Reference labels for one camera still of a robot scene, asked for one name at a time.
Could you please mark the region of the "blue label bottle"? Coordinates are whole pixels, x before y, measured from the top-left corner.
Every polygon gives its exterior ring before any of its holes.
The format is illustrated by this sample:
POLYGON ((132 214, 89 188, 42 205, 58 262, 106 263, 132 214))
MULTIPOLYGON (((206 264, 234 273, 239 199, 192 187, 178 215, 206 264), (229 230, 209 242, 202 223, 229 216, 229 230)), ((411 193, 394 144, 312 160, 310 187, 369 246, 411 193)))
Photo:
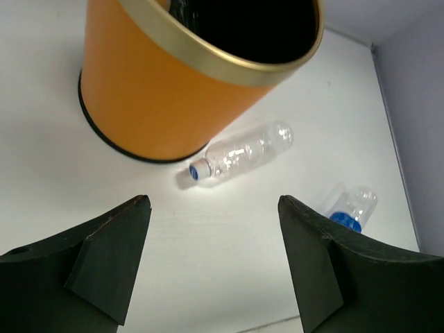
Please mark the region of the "blue label bottle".
POLYGON ((331 221, 362 233, 378 203, 377 194, 367 186, 336 184, 319 205, 318 211, 331 221))

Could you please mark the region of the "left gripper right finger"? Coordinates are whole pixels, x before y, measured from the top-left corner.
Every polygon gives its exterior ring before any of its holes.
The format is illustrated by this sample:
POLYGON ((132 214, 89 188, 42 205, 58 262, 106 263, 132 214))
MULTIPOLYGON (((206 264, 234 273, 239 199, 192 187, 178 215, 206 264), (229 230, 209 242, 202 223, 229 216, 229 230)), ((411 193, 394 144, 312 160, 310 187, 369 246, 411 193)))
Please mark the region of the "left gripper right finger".
POLYGON ((442 332, 443 258, 391 246, 278 203, 305 332, 442 332))

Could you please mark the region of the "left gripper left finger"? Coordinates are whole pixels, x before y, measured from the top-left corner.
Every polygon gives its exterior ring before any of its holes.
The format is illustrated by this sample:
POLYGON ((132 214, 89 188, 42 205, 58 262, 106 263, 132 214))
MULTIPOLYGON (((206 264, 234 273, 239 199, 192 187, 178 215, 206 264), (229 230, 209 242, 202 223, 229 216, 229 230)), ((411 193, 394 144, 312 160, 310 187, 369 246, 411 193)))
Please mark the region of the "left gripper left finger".
POLYGON ((1 256, 2 332, 116 332, 126 322, 152 207, 138 195, 1 256))

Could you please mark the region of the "clear unlabelled bottle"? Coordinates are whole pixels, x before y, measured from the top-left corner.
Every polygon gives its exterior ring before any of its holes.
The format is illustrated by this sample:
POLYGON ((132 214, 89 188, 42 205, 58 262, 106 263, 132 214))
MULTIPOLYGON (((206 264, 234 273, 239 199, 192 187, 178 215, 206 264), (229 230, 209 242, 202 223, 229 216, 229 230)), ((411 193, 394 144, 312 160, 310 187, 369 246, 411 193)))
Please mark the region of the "clear unlabelled bottle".
POLYGON ((190 185, 213 187, 250 173, 286 153, 293 141, 293 130, 284 121, 272 121, 221 139, 190 162, 190 185))

